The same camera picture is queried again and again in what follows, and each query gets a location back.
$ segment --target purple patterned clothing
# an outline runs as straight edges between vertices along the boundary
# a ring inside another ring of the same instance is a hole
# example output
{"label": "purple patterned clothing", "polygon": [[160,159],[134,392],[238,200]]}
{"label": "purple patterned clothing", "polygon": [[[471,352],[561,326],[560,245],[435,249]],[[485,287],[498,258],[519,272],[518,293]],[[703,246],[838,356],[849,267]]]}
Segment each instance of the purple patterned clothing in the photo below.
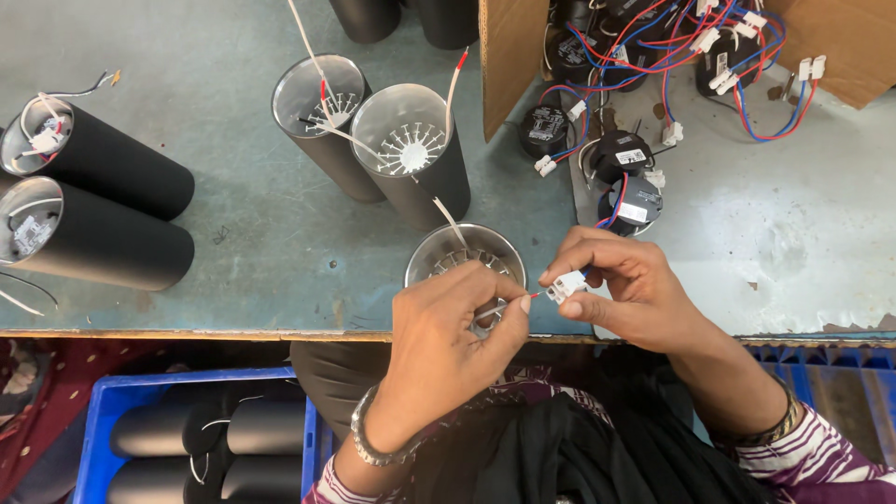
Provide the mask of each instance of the purple patterned clothing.
{"label": "purple patterned clothing", "polygon": [[[611,426],[595,398],[551,383],[550,368],[508,369],[489,389],[522,391],[530,404],[568,394]],[[740,466],[770,488],[782,503],[896,503],[896,470],[872,464],[808,405],[806,416],[783,438],[757,448],[736,448]],[[302,504],[391,504],[398,489],[365,496],[349,491],[333,470],[332,458]]]}

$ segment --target blue plastic crate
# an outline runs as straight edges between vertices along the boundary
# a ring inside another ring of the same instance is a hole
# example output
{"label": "blue plastic crate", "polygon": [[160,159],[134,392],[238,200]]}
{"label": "blue plastic crate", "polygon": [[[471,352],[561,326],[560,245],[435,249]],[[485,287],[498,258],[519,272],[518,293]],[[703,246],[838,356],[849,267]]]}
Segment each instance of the blue plastic crate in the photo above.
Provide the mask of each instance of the blue plastic crate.
{"label": "blue plastic crate", "polygon": [[[176,383],[295,377],[292,368],[284,367],[105,377],[98,380],[90,397],[73,504],[105,504],[109,482],[127,461],[126,458],[114,455],[109,449],[109,434],[118,418],[131,408],[159,401],[165,391]],[[307,401],[305,415],[303,495],[320,478],[323,465],[332,455],[333,449],[332,430],[317,413],[311,400]]]}

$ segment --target red fabric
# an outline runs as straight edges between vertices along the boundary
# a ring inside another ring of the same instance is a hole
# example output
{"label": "red fabric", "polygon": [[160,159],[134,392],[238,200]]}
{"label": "red fabric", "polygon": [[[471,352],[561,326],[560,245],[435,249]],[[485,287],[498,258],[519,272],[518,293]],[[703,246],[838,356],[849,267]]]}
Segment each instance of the red fabric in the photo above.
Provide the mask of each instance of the red fabric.
{"label": "red fabric", "polygon": [[[55,354],[50,359],[37,400],[13,420],[19,423],[18,431],[0,440],[0,501],[9,497],[38,457],[87,406],[93,384],[98,379],[167,343],[105,339],[39,341],[39,353]],[[12,366],[8,340],[0,343],[0,352],[0,367]]]}

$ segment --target gray-blue table surface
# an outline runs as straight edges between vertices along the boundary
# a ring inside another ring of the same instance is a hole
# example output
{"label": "gray-blue table surface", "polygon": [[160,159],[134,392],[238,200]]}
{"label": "gray-blue table surface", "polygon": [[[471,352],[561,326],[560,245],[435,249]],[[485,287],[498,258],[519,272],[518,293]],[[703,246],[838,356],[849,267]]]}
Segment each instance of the gray-blue table surface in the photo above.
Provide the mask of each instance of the gray-blue table surface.
{"label": "gray-blue table surface", "polygon": [[[413,12],[388,39],[362,46],[348,40],[328,3],[297,7],[312,47],[354,60],[374,91],[410,82],[447,93],[462,51],[430,47]],[[0,289],[47,313],[2,304],[0,327],[391,329],[392,296],[425,233],[388,203],[343,195],[274,123],[274,84],[307,56],[285,1],[0,0],[0,19],[0,45],[16,48],[0,51],[0,122],[37,91],[86,88],[103,70],[121,69],[114,88],[75,103],[196,178],[194,200],[175,220],[196,244],[181,283],[142,292],[23,274],[53,292],[59,310],[0,280]],[[473,195],[464,221],[504,234],[538,278],[576,223],[571,171],[564,164],[540,177],[514,125],[484,142],[478,50],[478,43],[470,49],[453,104]],[[792,110],[766,98],[778,85],[770,74],[747,89],[754,126],[766,135]],[[896,311],[893,96],[855,111],[819,92],[797,133],[756,144],[737,115],[696,94],[691,75],[685,67],[672,80],[685,140],[658,157],[668,180],[665,209],[639,238],[666,250],[698,307],[738,335],[873,327]],[[534,104],[540,85],[537,78],[510,121]],[[643,118],[642,134],[659,144],[658,78],[611,100],[620,126]],[[591,328],[539,299],[531,332]]]}

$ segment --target person's right hand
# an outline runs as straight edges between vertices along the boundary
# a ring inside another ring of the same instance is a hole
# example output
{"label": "person's right hand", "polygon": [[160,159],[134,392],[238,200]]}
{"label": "person's right hand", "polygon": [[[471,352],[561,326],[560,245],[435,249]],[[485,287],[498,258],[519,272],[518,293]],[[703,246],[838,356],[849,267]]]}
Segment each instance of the person's right hand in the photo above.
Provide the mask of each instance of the person's right hand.
{"label": "person's right hand", "polygon": [[722,334],[688,299],[653,243],[573,227],[538,283],[547,287],[557,276],[588,265],[586,282],[594,288],[607,282],[613,299],[576,292],[560,305],[560,315],[604,327],[652,352],[699,351],[708,337]]}

